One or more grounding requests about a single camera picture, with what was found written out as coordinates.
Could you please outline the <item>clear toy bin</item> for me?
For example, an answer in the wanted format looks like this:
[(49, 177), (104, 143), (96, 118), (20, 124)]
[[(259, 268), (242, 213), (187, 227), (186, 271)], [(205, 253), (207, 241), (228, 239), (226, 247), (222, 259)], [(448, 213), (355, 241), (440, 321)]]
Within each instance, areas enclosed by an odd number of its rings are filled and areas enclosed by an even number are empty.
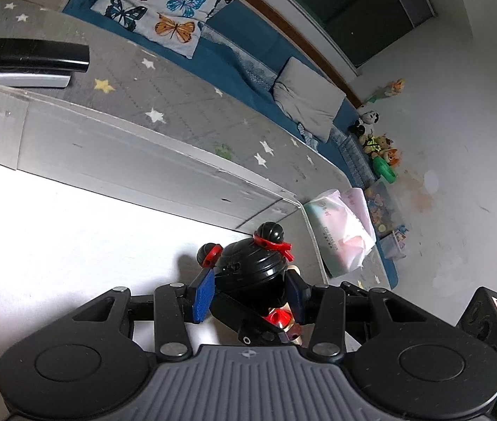
[(391, 185), (384, 179), (375, 181), (364, 191), (379, 246), (388, 260), (406, 257), (408, 228), (392, 195)]

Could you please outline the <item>black white plush toy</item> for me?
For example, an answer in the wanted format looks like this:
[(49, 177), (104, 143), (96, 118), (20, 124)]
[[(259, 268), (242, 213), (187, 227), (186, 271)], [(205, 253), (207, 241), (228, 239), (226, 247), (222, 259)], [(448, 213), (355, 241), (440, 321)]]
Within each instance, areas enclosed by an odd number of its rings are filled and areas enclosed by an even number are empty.
[(371, 126), (379, 122), (380, 115), (376, 110), (368, 110), (359, 115), (352, 125), (348, 126), (348, 132), (356, 137), (363, 136)]

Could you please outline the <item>butterfly print pillow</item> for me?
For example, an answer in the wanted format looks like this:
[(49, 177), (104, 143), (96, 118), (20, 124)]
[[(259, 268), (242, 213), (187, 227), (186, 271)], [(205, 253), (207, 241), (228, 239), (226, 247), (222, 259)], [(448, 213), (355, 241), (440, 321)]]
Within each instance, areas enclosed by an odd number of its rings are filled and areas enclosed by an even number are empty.
[(192, 59), (201, 30), (232, 0), (96, 0), (92, 10), (127, 32)]

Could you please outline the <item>pastel tissue pack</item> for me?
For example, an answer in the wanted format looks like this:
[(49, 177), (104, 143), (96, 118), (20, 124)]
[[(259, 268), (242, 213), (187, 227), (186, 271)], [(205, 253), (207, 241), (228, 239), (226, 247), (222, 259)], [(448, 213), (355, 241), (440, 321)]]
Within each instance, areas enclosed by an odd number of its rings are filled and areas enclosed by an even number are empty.
[(304, 206), (331, 278), (362, 267), (377, 238), (361, 188), (331, 189)]

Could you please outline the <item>green toy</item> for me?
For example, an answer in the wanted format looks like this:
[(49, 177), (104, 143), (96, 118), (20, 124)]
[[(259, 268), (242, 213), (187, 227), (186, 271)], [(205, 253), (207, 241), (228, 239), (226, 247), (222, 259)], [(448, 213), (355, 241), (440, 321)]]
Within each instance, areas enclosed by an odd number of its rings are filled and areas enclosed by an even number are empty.
[(392, 167), (381, 156), (372, 159), (372, 169), (378, 177), (385, 179), (389, 183), (394, 183), (397, 179)]

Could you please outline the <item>black-haired doll figurine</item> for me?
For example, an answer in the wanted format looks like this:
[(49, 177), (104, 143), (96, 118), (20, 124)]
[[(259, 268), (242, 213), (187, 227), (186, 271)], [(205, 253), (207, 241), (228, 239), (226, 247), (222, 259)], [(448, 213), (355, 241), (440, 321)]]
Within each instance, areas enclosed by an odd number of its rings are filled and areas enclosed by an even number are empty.
[(247, 346), (301, 345), (302, 328), (287, 295), (292, 245), (283, 227), (261, 224), (249, 238), (222, 246), (208, 242), (199, 248), (197, 262), (214, 274), (215, 294), (210, 311)]

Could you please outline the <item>grey cardboard box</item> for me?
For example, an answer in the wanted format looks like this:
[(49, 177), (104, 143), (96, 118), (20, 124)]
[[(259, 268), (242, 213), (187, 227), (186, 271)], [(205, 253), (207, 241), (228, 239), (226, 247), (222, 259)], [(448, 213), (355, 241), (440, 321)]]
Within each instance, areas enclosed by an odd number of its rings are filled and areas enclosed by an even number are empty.
[(325, 284), (295, 195), (243, 166), (88, 107), (0, 86), (0, 165), (174, 216), (250, 233), (276, 221), (302, 277)]

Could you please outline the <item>blue sofa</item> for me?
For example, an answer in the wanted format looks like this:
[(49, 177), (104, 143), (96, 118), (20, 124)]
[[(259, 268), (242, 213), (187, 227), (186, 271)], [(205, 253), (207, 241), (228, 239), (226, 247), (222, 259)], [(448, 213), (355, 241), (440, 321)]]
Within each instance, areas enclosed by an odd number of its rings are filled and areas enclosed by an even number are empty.
[(200, 25), (201, 39), (194, 55), (187, 59), (139, 32), (117, 27), (104, 12), (92, 9), (96, 1), (68, 0), (64, 12), (157, 52), (267, 116), (341, 169), (352, 185), (366, 188), (377, 181), (356, 138), (342, 131), (358, 115), (352, 103), (342, 102), (325, 142), (316, 131), (291, 121), (276, 105), (271, 90), (287, 61), (296, 58), (305, 65), (310, 61), (243, 2), (217, 0), (211, 18)]

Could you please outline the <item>orange plush toy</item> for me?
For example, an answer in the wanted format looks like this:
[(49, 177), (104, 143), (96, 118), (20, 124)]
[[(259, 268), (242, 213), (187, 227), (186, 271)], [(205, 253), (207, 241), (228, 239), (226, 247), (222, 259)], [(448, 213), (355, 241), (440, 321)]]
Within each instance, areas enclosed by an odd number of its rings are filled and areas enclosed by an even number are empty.
[(359, 141), (363, 152), (371, 159), (381, 157), (390, 166), (396, 166), (401, 162), (401, 153), (386, 135), (364, 134), (360, 136)]

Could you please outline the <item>black flat box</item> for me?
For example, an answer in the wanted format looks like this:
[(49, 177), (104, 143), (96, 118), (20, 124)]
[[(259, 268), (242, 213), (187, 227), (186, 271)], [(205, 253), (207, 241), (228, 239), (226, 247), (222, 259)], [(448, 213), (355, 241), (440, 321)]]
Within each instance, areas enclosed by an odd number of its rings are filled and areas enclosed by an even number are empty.
[(0, 72), (87, 72), (89, 58), (87, 45), (0, 38)]

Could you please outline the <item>small toy on wall floor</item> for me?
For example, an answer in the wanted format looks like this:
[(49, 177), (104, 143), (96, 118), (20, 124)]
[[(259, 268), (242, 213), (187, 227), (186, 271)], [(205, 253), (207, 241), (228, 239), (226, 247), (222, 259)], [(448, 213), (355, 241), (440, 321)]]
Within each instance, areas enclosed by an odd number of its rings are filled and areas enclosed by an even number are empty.
[(391, 81), (385, 86), (378, 87), (366, 99), (365, 103), (376, 103), (379, 100), (392, 98), (402, 93), (405, 87), (405, 80), (399, 78), (398, 80)]

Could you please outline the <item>grey cushion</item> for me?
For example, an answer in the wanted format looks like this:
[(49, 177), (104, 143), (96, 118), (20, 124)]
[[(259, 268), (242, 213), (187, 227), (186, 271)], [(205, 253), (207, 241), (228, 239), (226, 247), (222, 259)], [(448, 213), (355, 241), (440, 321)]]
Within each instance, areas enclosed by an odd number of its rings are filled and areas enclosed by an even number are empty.
[(290, 57), (272, 87), (274, 101), (293, 122), (300, 123), (321, 142), (331, 127), (346, 94), (296, 57)]

